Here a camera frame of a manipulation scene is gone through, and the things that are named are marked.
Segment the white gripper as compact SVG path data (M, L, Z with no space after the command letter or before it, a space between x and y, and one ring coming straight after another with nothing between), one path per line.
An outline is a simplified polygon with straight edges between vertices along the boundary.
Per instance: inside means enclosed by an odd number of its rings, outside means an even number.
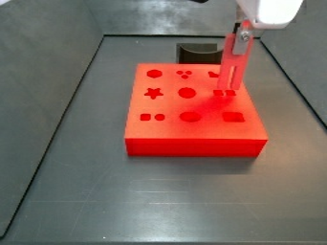
M252 27L256 29L283 29L297 16L305 0L236 0L248 17L234 26L232 53L243 55L252 39Z

